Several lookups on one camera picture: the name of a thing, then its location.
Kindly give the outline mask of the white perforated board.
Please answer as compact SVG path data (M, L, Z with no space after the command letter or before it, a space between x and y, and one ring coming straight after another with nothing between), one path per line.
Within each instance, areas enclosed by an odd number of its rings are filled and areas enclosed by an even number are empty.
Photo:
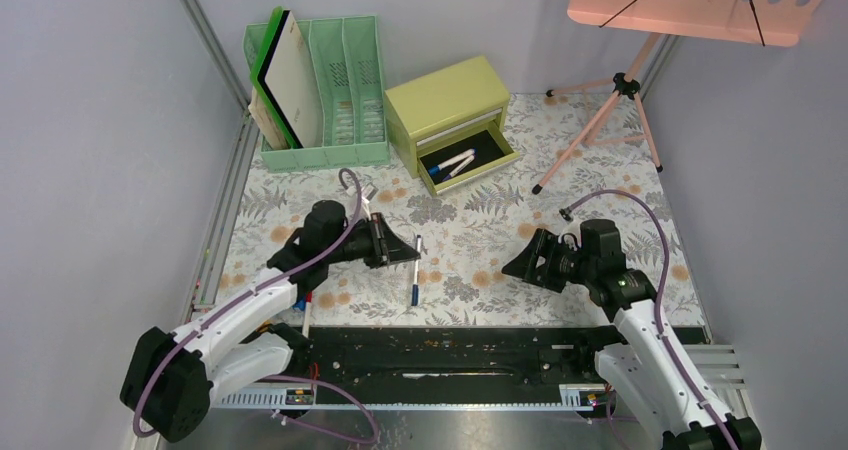
M317 148L323 143L323 107L309 45L289 11L267 81L301 149Z

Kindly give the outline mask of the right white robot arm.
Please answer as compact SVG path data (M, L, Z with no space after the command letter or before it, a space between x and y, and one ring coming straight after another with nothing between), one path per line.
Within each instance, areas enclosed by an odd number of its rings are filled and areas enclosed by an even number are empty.
M611 335L592 336L575 352L575 372L610 384L660 448L761 448L756 423L734 416L668 324L646 274L628 267L612 221L582 222L576 245L538 229L502 272L558 293L569 284L588 290Z

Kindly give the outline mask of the yellow-green drawer cabinet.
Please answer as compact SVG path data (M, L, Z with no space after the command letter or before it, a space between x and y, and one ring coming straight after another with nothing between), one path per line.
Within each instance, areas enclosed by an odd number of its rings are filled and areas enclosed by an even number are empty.
M387 136L413 177L436 197L502 169L519 158L504 136L510 93L488 59L477 56L385 91ZM475 149L458 176L427 169Z

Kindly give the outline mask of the white red marker pen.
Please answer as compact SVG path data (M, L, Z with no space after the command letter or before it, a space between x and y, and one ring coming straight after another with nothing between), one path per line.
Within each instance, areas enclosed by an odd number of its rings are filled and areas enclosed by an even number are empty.
M306 338L309 337L309 333L310 333L311 311L312 311L312 294L309 293L305 296L305 299L304 299L303 323L302 323L302 335Z

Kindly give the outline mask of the white blue marker pen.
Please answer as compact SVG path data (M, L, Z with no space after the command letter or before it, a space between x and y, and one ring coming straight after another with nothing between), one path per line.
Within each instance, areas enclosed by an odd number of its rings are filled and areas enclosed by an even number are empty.
M471 163L475 160L475 156L471 155L461 161L454 169L452 169L444 178L443 182L446 182L454 177L458 176L462 173Z

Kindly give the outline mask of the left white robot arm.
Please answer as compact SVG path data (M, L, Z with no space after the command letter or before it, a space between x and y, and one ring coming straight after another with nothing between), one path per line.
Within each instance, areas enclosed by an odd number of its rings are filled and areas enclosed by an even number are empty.
M398 237L381 214L347 217L341 203L317 202L246 290L172 331L152 327L139 337L119 394L133 412L134 432L175 443L221 398L272 375L301 379L310 367L307 350L274 333L250 334L305 299L335 263L360 260L376 269L419 257L419 245Z

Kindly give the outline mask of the slim blue white pen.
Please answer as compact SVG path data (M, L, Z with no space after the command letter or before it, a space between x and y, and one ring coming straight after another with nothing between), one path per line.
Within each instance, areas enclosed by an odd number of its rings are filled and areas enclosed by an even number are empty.
M411 287L411 305L413 307L419 305L419 294L420 294L420 285L419 285L419 267L421 261L421 251L423 247L423 236L418 234L415 239L415 250L418 254L413 264L413 280Z

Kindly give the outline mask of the green clip file folder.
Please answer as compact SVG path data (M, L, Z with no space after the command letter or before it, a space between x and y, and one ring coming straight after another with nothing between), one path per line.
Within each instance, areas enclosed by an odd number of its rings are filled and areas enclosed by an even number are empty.
M282 138L290 149L301 149L302 143L297 134L290 128L289 121L274 96L267 77L271 60L276 52L280 35L289 17L290 11L278 6L271 11L269 21L257 47L255 62L251 67L251 82L260 98L268 109L272 121L277 125Z

